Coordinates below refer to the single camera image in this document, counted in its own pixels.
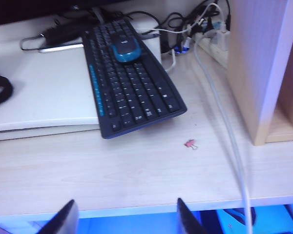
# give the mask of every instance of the monitor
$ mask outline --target monitor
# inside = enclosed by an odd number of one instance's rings
[[[0,0],[0,25],[124,0]]]

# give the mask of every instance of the plug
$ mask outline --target plug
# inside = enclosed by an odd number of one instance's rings
[[[228,50],[229,36],[230,36],[230,31],[227,31],[226,24],[224,22],[221,22],[220,29],[217,30],[216,32],[216,38],[217,38],[217,46],[223,51]]]

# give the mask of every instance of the blue keyboard trim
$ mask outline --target blue keyboard trim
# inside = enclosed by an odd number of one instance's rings
[[[104,116],[104,109],[103,109],[103,105],[102,105],[100,89],[99,89],[96,74],[94,72],[94,68],[93,68],[93,66],[91,64],[89,65],[89,69],[90,69],[90,74],[91,74],[91,77],[92,77],[92,82],[93,82],[93,85],[94,85],[94,92],[95,92],[95,96],[96,96],[96,99],[97,99],[99,113],[100,113],[100,116]]]

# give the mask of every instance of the desk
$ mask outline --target desk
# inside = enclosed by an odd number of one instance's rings
[[[243,158],[253,206],[293,203],[293,141],[253,146],[226,70],[199,52],[215,79]],[[194,55],[170,73],[188,111],[114,139],[99,130],[0,141],[0,222],[46,220],[69,199],[80,217],[242,205],[229,139]],[[183,144],[196,139],[198,150]]]

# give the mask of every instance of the wooden shelf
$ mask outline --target wooden shelf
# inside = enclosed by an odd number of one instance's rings
[[[266,142],[293,140],[293,125],[277,103]]]

